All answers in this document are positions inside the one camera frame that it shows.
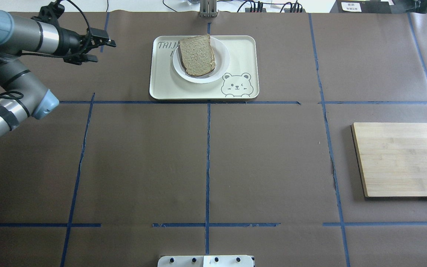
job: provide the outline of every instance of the slice of bread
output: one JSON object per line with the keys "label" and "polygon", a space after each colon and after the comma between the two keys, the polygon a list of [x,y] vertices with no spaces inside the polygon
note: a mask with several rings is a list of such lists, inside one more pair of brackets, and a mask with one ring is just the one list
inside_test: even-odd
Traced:
{"label": "slice of bread", "polygon": [[182,39],[179,48],[182,66],[188,75],[203,76],[215,69],[215,55],[209,34]]}

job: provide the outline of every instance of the bear ear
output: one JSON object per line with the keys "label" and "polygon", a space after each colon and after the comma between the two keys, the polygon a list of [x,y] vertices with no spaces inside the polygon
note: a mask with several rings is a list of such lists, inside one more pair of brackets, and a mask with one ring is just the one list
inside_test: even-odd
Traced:
{"label": "bear ear", "polygon": [[242,76],[249,79],[249,80],[251,79],[251,75],[247,72],[243,73]]}
{"label": "bear ear", "polygon": [[225,73],[223,76],[222,76],[222,78],[224,79],[224,80],[226,80],[226,79],[228,79],[228,78],[230,78],[232,75],[230,74],[230,73]]}

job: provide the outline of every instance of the gray table surface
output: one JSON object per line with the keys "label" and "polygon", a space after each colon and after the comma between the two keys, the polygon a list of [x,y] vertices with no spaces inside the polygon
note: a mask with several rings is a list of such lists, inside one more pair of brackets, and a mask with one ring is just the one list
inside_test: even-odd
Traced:
{"label": "gray table surface", "polygon": [[[87,15],[98,63],[21,59],[61,105],[0,138],[0,266],[427,266],[427,198],[366,199],[350,129],[427,122],[427,15]],[[208,29],[256,40],[259,96],[152,99],[153,40]]]}

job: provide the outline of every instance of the white floor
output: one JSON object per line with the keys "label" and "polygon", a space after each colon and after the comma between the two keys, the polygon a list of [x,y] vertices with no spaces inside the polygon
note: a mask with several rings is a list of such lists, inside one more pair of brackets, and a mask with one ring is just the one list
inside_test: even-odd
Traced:
{"label": "white floor", "polygon": [[[53,0],[0,0],[0,10],[37,12],[41,6],[49,4]],[[165,7],[162,0],[108,0],[108,11],[127,10],[127,11],[171,11]],[[96,12],[105,11],[107,0],[73,0],[83,11]],[[198,5],[189,5],[187,0],[165,0],[166,4],[177,11],[198,10]],[[242,4],[242,0],[231,2],[218,2],[218,9],[230,12],[236,12]],[[264,3],[285,3],[286,0],[264,0]],[[328,13],[335,0],[301,0],[300,3],[309,13]],[[76,11],[70,3],[63,2],[66,11]],[[279,12],[282,5],[264,5],[267,12]]]}

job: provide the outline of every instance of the white label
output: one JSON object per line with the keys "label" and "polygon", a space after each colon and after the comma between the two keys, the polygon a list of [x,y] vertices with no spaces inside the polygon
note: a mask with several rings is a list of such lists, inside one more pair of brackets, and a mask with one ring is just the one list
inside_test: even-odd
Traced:
{"label": "white label", "polygon": [[348,12],[361,12],[360,3],[342,2],[342,10]]}

